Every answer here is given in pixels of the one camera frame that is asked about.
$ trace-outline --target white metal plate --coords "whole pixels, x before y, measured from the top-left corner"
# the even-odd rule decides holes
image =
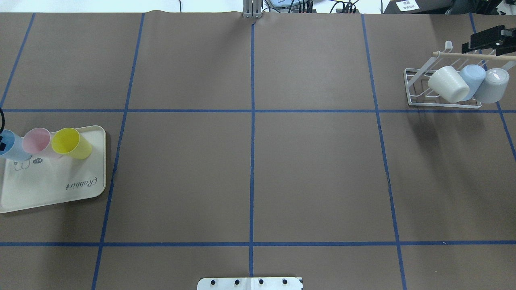
[[[0,213],[92,198],[106,188],[106,132],[100,126],[77,128],[92,145],[91,155],[78,160],[40,158],[5,160]]]
[[[302,290],[303,278],[255,277],[255,278],[204,278],[197,290]]]

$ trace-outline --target dish rack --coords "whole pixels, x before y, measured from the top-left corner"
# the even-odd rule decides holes
[[[440,95],[435,93],[428,87],[428,80],[437,69],[445,66],[442,65],[443,59],[452,59],[450,66],[460,71],[469,61],[478,61],[477,65],[483,65],[487,70],[486,63],[489,60],[506,61],[502,69],[508,71],[516,65],[516,56],[496,56],[495,50],[490,54],[482,54],[481,51],[475,50],[470,53],[451,53],[453,44],[451,41],[446,41],[444,44],[444,51],[436,51],[432,53],[432,57],[419,69],[406,68],[405,76],[405,90],[407,92],[407,100],[410,106],[432,106],[432,107],[454,107],[454,108],[471,108],[478,109],[482,103],[476,99],[461,101],[458,103],[449,103]]]

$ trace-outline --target yellow cup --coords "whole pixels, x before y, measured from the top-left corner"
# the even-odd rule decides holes
[[[74,128],[59,130],[52,138],[52,149],[56,153],[76,159],[85,159],[91,154],[91,144]]]

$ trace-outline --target blue grid line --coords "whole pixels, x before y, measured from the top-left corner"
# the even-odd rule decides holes
[[[4,112],[130,112],[130,113],[252,113],[252,109],[4,109]],[[446,109],[255,109],[255,113],[489,113],[498,114],[500,110],[446,110]],[[503,113],[516,113],[516,110],[502,110]]]
[[[20,57],[22,56],[23,48],[25,47],[25,43],[27,42],[27,38],[29,37],[30,28],[34,23],[34,18],[36,14],[33,13],[32,17],[29,21],[29,26],[27,27],[27,31],[25,32],[25,36],[23,37],[22,45],[20,46],[20,50],[18,51],[18,55],[16,56],[16,60],[12,66],[11,74],[9,75],[9,79],[7,80],[7,84],[5,85],[4,95],[2,96],[2,100],[0,101],[0,107],[4,106],[5,98],[7,97],[7,92],[9,91],[9,87],[11,86],[12,78],[14,77],[14,72],[16,71],[16,67],[18,67],[18,61],[20,61]]]
[[[383,157],[383,166],[385,169],[385,175],[387,177],[387,184],[389,190],[389,199],[391,203],[391,215],[392,215],[392,224],[394,228],[394,238],[396,239],[396,250],[398,252],[398,263],[399,263],[399,272],[401,276],[401,285],[403,286],[403,290],[407,290],[407,282],[405,280],[405,268],[403,266],[403,257],[401,255],[401,245],[399,243],[399,232],[398,232],[398,223],[396,221],[396,210],[394,208],[394,198],[392,195],[392,187],[391,187],[391,177],[389,175],[389,165],[387,164],[387,155],[385,153],[385,143],[383,142],[383,132],[382,125],[380,120],[380,111],[378,109],[378,99],[376,96],[376,87],[375,87],[375,79],[373,76],[373,66],[371,65],[371,55],[369,53],[369,43],[367,42],[367,29],[365,26],[365,17],[364,14],[361,14],[362,17],[362,29],[364,30],[364,42],[365,42],[365,51],[367,54],[367,65],[369,66],[369,78],[371,80],[371,88],[373,90],[373,100],[375,103],[376,110],[376,122],[378,125],[378,134],[380,137],[380,145],[382,148],[382,157]]]
[[[475,26],[475,20],[473,19],[473,14],[470,12],[470,21],[471,28],[473,29],[473,33],[477,33],[477,28]],[[486,63],[483,63],[483,67],[485,70],[488,70]],[[516,161],[516,150],[514,149],[514,143],[512,142],[511,134],[509,132],[509,128],[507,127],[507,123],[505,122],[504,112],[502,107],[500,106],[500,102],[496,102],[496,107],[498,108],[497,112],[500,115],[500,119],[502,120],[502,125],[504,126],[505,135],[507,136],[507,141],[509,141],[509,146],[511,147],[512,157]]]
[[[109,194],[107,196],[106,211],[104,213],[104,222],[102,224],[102,232],[101,232],[101,237],[100,237],[99,251],[97,253],[97,260],[96,260],[96,263],[95,263],[95,272],[93,273],[93,281],[91,283],[91,289],[92,290],[95,290],[95,288],[96,288],[96,281],[97,281],[97,278],[99,276],[99,269],[100,269],[100,262],[101,262],[101,258],[102,258],[103,243],[104,243],[104,238],[106,236],[107,220],[108,220],[108,217],[109,217],[109,209],[111,207],[111,200],[112,200],[112,196],[113,196],[113,188],[115,186],[115,182],[114,182],[115,174],[116,174],[117,169],[118,169],[118,160],[120,158],[120,146],[122,144],[122,137],[124,135],[125,121],[127,119],[127,111],[128,111],[128,108],[129,108],[129,101],[131,99],[131,90],[132,90],[132,87],[133,87],[133,79],[134,79],[134,73],[135,73],[135,70],[136,70],[136,62],[138,60],[138,51],[139,51],[139,47],[140,47],[141,33],[143,31],[143,22],[144,22],[144,20],[145,20],[145,13],[142,13],[141,14],[141,20],[140,20],[140,29],[138,31],[138,39],[136,41],[136,48],[135,48],[135,51],[134,51],[133,66],[131,68],[131,76],[129,78],[129,87],[127,89],[127,97],[125,99],[124,116],[122,117],[122,125],[120,126],[120,135],[118,137],[117,152],[116,152],[116,155],[115,155],[115,162],[114,162],[114,165],[113,165],[113,172],[111,174],[111,185],[109,186]]]
[[[426,241],[255,241],[255,247],[364,247],[364,246],[453,246],[516,245],[516,240],[426,240]],[[249,247],[246,241],[222,242],[0,242],[0,247]]]
[[[249,173],[249,277],[254,275],[254,25],[251,25],[251,168]]]

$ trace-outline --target cup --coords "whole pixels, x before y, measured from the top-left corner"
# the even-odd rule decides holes
[[[509,73],[506,70],[490,69],[474,97],[482,103],[496,103],[504,96],[508,82]]]
[[[91,144],[74,128],[59,130],[52,138],[52,149],[75,159],[85,159],[91,154]]]
[[[4,150],[0,151],[1,158],[15,161],[25,161],[32,157],[32,154],[29,154],[23,150],[22,138],[13,133],[11,130],[3,130],[0,136],[2,136],[2,143],[6,145]]]
[[[460,71],[459,75],[470,88],[470,92],[462,99],[467,101],[473,97],[482,81],[486,78],[486,70],[478,65],[467,65]]]
[[[466,82],[451,66],[434,72],[428,80],[428,86],[450,103],[460,102],[470,92]]]
[[[34,128],[27,132],[23,137],[22,147],[25,152],[30,154],[38,154],[41,157],[51,159],[60,158],[62,155],[57,154],[50,144],[52,136],[45,128]]]

